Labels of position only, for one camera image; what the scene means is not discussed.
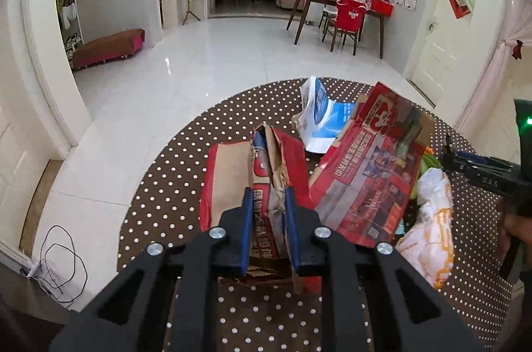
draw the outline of shiny floor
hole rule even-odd
[[[273,0],[255,1],[255,0],[226,0],[211,9],[210,17],[267,17],[287,19],[290,17],[291,10],[279,8]]]
[[[119,230],[148,166],[180,129],[210,106],[240,91],[277,80],[328,76],[390,86],[427,108],[416,90],[377,51],[352,45],[329,52],[330,38],[305,26],[295,46],[296,24],[273,19],[211,19],[165,31],[163,41],[125,61],[74,74],[94,123],[73,149],[52,187],[39,223],[33,259],[51,226],[63,226],[87,269],[82,309],[116,274]],[[55,228],[45,249],[68,236]],[[70,277],[73,256],[54,248],[50,268]],[[76,296],[85,279],[76,262],[73,281],[63,288]]]

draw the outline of paper bag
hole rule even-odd
[[[303,144],[263,124],[252,141],[211,148],[200,201],[200,226],[217,226],[222,213],[240,206],[244,189],[253,190],[253,233],[246,283],[291,278],[284,232],[285,188],[297,203],[310,205]]]

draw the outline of wooden table leg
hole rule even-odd
[[[380,16],[380,58],[382,59],[382,53],[384,51],[384,16]]]
[[[360,39],[362,38],[362,30],[364,28],[364,19],[365,19],[365,14],[362,16],[362,23],[360,23],[360,29],[358,30],[358,41],[360,41]]]
[[[296,0],[294,3],[294,8],[292,8],[292,12],[290,13],[290,19],[288,19],[288,25],[286,26],[286,30],[290,29],[290,25],[292,24],[292,20],[294,19],[294,16],[297,13],[297,7],[299,7],[299,2],[301,0]]]
[[[296,40],[294,41],[295,45],[297,45],[297,42],[299,41],[301,31],[303,30],[303,25],[305,24],[305,21],[307,20],[307,14],[309,13],[309,8],[310,8],[310,1],[311,0],[307,0],[305,2],[305,9],[303,10],[303,13],[301,14],[300,25],[297,27]]]

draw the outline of sofa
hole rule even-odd
[[[295,3],[296,3],[296,0],[275,0],[275,4],[279,8],[284,8],[286,10],[291,10],[292,8],[294,8]],[[300,3],[297,6],[297,9],[302,11],[304,7],[305,7],[305,1],[300,0]]]

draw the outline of metal bolt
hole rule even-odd
[[[328,227],[321,226],[314,229],[314,235],[316,235],[318,238],[326,239],[332,235],[332,232]]]
[[[158,256],[163,253],[163,250],[164,247],[159,244],[159,242],[153,242],[146,248],[146,251],[150,256]]]
[[[223,227],[213,227],[211,230],[209,230],[208,234],[211,238],[219,240],[225,237],[226,232]]]
[[[381,242],[377,244],[377,251],[382,255],[391,255],[394,248],[387,242]]]

